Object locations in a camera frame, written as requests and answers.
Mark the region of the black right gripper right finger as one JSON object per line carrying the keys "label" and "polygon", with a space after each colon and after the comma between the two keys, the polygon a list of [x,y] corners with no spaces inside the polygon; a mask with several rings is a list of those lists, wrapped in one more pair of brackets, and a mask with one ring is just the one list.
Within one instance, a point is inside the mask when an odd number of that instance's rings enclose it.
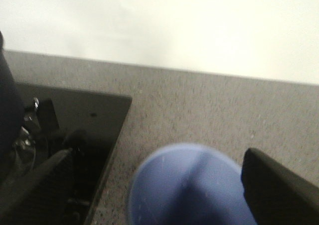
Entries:
{"label": "black right gripper right finger", "polygon": [[317,225],[319,189],[266,153],[249,148],[241,172],[244,198],[259,225]]}

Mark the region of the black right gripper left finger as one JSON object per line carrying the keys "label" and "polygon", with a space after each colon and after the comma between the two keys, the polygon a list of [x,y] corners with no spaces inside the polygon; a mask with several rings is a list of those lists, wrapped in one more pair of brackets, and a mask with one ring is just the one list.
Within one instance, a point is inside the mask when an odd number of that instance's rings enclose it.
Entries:
{"label": "black right gripper left finger", "polygon": [[71,150],[61,150],[0,189],[2,225],[58,225],[74,183]]}

